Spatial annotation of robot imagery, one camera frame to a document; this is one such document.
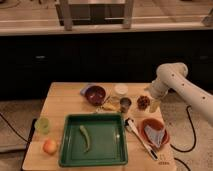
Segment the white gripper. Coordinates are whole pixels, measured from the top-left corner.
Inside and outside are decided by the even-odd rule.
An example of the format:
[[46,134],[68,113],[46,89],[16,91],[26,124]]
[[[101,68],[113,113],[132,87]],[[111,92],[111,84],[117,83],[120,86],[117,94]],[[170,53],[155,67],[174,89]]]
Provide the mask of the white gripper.
[[169,87],[160,79],[155,79],[149,84],[147,90],[150,96],[154,98],[150,100],[149,112],[154,113],[160,106],[160,100],[157,99],[164,98],[168,93]]

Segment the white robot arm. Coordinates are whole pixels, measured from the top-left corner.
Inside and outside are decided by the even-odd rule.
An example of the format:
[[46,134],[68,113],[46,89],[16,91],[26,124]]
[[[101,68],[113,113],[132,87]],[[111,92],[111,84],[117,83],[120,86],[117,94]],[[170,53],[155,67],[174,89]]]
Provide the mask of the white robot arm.
[[159,65],[157,77],[148,87],[149,94],[152,98],[161,100],[169,89],[175,90],[213,127],[213,95],[188,81],[187,74],[188,67],[182,62]]

